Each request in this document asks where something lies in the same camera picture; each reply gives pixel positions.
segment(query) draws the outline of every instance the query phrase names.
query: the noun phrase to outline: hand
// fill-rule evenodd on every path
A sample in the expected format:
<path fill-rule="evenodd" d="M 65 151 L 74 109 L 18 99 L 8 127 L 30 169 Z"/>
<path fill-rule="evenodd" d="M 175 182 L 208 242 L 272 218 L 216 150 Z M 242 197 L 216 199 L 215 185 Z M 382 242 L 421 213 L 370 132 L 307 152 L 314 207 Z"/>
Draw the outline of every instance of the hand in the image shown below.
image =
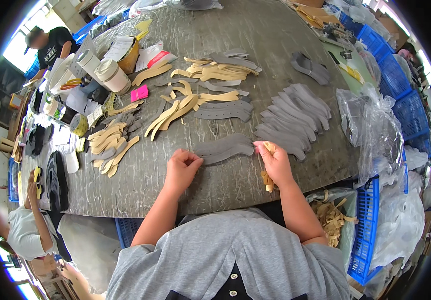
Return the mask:
<path fill-rule="evenodd" d="M 27 187 L 27 195 L 29 196 L 29 202 L 32 209 L 38 209 L 39 201 L 37 199 L 37 184 L 33 181 L 29 183 L 29 186 Z"/>
<path fill-rule="evenodd" d="M 270 141 L 269 143 L 275 146 L 274 154 L 271 154 L 267 150 L 264 146 L 264 141 L 254 142 L 255 153 L 259 153 L 262 156 L 267 174 L 269 174 L 273 182 L 279 188 L 295 183 L 290 169 L 289 156 L 287 156 L 287 152 L 273 142 Z"/>
<path fill-rule="evenodd" d="M 178 149 L 167 163 L 164 189 L 179 196 L 182 195 L 194 180 L 195 172 L 197 172 L 203 161 L 192 152 Z"/>

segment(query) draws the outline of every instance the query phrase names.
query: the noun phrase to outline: person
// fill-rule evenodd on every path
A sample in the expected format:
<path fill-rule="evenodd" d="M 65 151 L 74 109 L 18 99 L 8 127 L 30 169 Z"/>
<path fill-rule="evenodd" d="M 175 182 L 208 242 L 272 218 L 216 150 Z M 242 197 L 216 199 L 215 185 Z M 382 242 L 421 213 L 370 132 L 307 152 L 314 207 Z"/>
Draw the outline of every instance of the person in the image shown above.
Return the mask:
<path fill-rule="evenodd" d="M 47 68 L 54 65 L 56 58 L 65 59 L 80 47 L 75 43 L 66 27 L 56 27 L 49 33 L 45 33 L 40 27 L 35 26 L 25 36 L 25 43 L 27 48 L 24 54 L 27 53 L 29 48 L 39 50 L 37 57 L 40 70 L 32 77 L 31 81 L 42 78 Z"/>
<path fill-rule="evenodd" d="M 179 149 L 131 247 L 118 258 L 107 299 L 350 299 L 342 253 L 296 184 L 287 153 L 254 142 L 280 189 L 286 228 L 255 208 L 192 216 L 175 227 L 178 198 L 203 159 Z"/>
<path fill-rule="evenodd" d="M 39 210 L 32 170 L 24 205 L 10 212 L 7 219 L 0 213 L 0 247 L 28 261 L 50 254 L 72 261 L 62 236 L 56 231 L 63 215 Z"/>

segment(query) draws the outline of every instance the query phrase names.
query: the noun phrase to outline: gray table surface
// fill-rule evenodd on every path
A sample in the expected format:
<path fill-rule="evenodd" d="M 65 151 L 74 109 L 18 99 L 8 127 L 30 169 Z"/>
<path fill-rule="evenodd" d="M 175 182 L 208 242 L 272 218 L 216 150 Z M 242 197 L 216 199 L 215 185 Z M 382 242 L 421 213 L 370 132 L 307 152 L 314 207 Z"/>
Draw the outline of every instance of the gray table surface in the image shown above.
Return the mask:
<path fill-rule="evenodd" d="M 198 143 L 213 141 L 234 133 L 248 135 L 253 140 L 255 126 L 261 123 L 260 112 L 271 105 L 271 97 L 292 83 L 302 83 L 332 110 L 331 129 L 319 136 L 307 153 L 305 162 L 296 162 L 290 155 L 294 178 L 303 192 L 308 192 L 357 174 L 358 151 L 353 148 L 340 127 L 340 114 L 335 98 L 336 88 L 348 89 L 321 42 L 304 21 L 279 0 L 220 0 L 224 9 L 185 11 L 172 7 L 150 11 L 130 19 L 94 39 L 97 51 L 107 49 L 117 35 L 136 35 L 133 27 L 140 21 L 152 19 L 149 34 L 141 40 L 143 48 L 164 42 L 164 50 L 179 58 L 173 69 L 190 66 L 183 57 L 199 58 L 214 51 L 244 48 L 249 59 L 263 71 L 259 76 L 248 75 L 238 87 L 250 92 L 254 111 L 247 123 L 237 118 L 203 120 L 194 118 L 194 112 L 171 123 L 167 131 L 158 133 L 154 141 L 143 137 L 159 106 L 160 94 L 165 87 L 156 87 L 160 78 L 169 78 L 170 71 L 144 81 L 150 96 L 141 105 L 138 115 L 144 120 L 139 129 L 140 141 L 126 153 L 117 173 L 109 178 L 86 161 L 86 154 L 78 154 L 80 169 L 68 174 L 69 214 L 140 218 L 144 217 L 164 184 L 166 163 L 177 148 L 193 149 Z M 304 52 L 312 60 L 325 64 L 331 74 L 328 86 L 320 86 L 312 78 L 301 74 L 290 65 L 291 54 Z M 207 90 L 193 87 L 194 92 Z M 125 104 L 130 99 L 122 97 Z M 54 150 L 73 151 L 75 138 L 68 145 L 54 146 L 50 142 L 37 159 L 25 156 L 22 162 L 24 195 L 29 171 L 34 166 L 45 167 Z M 201 214 L 214 211 L 249 207 L 280 198 L 276 192 L 265 191 L 260 177 L 263 162 L 259 156 L 233 156 L 215 165 L 201 167 L 194 183 L 180 199 L 179 214 Z M 44 195 L 42 208 L 49 208 Z"/>

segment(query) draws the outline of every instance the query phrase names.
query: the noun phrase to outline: cap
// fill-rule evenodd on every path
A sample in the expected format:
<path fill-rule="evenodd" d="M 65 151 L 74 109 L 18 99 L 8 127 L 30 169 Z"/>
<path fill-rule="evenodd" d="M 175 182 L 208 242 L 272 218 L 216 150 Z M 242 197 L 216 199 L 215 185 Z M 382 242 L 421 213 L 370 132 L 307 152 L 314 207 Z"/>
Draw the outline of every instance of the cap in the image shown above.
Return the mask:
<path fill-rule="evenodd" d="M 25 49 L 24 54 L 27 53 L 27 51 L 29 51 L 30 45 L 32 44 L 33 40 L 39 36 L 39 34 L 43 32 L 43 30 L 38 27 L 35 26 L 34 28 L 32 28 L 32 30 L 25 36 L 25 43 L 27 44 L 27 48 Z"/>

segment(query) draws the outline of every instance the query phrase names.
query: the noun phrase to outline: pink tag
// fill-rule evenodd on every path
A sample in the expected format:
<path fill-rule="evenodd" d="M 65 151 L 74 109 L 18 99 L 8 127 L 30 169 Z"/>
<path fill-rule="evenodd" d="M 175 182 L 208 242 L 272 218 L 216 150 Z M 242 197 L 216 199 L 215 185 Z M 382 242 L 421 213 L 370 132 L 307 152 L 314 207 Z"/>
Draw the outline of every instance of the pink tag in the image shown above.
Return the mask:
<path fill-rule="evenodd" d="M 147 98 L 149 96 L 149 90 L 147 89 L 147 85 L 143 85 L 136 90 L 130 92 L 130 102 L 135 102 L 140 99 Z"/>

